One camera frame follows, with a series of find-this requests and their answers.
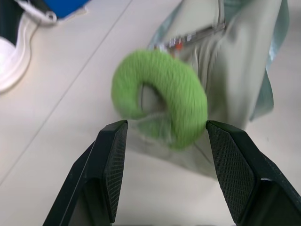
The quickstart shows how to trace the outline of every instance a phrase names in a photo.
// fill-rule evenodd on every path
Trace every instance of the green plush toy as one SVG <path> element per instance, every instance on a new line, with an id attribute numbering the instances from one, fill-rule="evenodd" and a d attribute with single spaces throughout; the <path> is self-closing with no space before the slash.
<path id="1" fill-rule="evenodd" d="M 166 104 L 165 117 L 147 117 L 139 106 L 142 85 L 153 87 Z M 138 50 L 115 71 L 111 97 L 125 119 L 142 120 L 139 131 L 153 139 L 171 139 L 169 147 L 191 145 L 205 130 L 207 98 L 193 69 L 159 50 Z"/>

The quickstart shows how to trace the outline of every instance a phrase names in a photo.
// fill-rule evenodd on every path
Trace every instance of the blue object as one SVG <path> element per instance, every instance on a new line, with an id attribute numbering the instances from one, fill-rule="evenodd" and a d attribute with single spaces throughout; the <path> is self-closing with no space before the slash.
<path id="1" fill-rule="evenodd" d="M 81 8 L 89 0 L 44 0 L 58 18 L 64 18 Z"/>

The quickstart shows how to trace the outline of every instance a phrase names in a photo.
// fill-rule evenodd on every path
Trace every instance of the textured gripper pad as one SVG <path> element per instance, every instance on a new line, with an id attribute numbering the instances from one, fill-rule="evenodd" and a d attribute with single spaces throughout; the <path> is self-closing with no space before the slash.
<path id="1" fill-rule="evenodd" d="M 226 203 L 237 224 L 255 185 L 254 174 L 231 135 L 207 124 L 218 181 Z"/>
<path id="2" fill-rule="evenodd" d="M 106 191 L 105 196 L 107 203 L 109 204 L 110 219 L 113 222 L 115 221 L 121 190 L 126 151 L 126 139 L 127 125 L 124 125 L 115 135 L 114 144 L 112 146 L 112 150 L 104 170 Z"/>

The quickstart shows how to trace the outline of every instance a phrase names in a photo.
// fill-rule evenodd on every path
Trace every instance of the green donut-shaped cushion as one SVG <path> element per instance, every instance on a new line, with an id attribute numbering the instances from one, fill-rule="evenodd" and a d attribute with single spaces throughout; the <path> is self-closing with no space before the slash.
<path id="1" fill-rule="evenodd" d="M 138 104 L 143 84 L 154 87 L 167 105 L 175 137 L 171 147 L 184 148 L 199 138 L 206 126 L 207 98 L 191 67 L 159 50 L 128 55 L 115 71 L 111 89 L 113 104 L 124 118 L 146 116 Z"/>

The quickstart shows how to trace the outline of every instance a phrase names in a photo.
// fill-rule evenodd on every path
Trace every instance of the white tile floor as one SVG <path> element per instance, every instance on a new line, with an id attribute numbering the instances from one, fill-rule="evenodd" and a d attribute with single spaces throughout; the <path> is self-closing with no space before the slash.
<path id="1" fill-rule="evenodd" d="M 0 96 L 0 226 L 41 226 L 74 161 L 117 121 L 111 77 L 179 0 L 93 0 L 87 15 L 39 28 L 24 79 Z M 249 135 L 301 193 L 301 2 L 270 71 L 272 114 Z M 230 226 L 217 182 L 127 150 L 118 224 Z"/>

